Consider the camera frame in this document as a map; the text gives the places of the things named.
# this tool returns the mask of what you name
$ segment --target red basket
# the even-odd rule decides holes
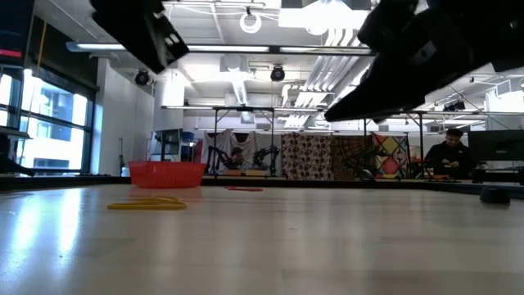
[[[139,188],[195,188],[200,185],[206,164],[131,161],[131,183]]]

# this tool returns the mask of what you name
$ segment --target patterned fabric panel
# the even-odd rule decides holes
[[[282,170],[291,180],[332,180],[332,137],[282,136]]]
[[[370,168],[373,159],[364,152],[364,141],[367,141],[368,148],[373,146],[371,136],[333,137],[331,152],[334,180],[354,180],[360,177],[361,170]]]
[[[373,134],[373,145],[387,157],[375,156],[378,178],[408,176],[408,137]]]

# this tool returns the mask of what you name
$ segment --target window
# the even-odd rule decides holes
[[[20,130],[32,139],[17,149],[17,158],[28,168],[79,170],[84,154],[84,131],[22,116]]]
[[[0,111],[0,126],[6,126],[6,125],[7,125],[7,112]]]
[[[11,99],[12,78],[8,75],[0,76],[0,104],[8,105]]]
[[[88,99],[34,78],[25,76],[22,109],[77,125],[86,125]]]

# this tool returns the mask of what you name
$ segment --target computer monitor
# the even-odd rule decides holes
[[[474,161],[524,161],[524,130],[473,131],[468,143]]]

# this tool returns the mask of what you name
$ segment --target security camera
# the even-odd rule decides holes
[[[284,78],[286,77],[286,72],[284,72],[284,69],[282,66],[275,66],[273,68],[273,71],[271,71],[271,80],[273,82],[282,82],[284,81]]]
[[[148,70],[139,70],[134,82],[139,86],[146,86],[151,81]]]

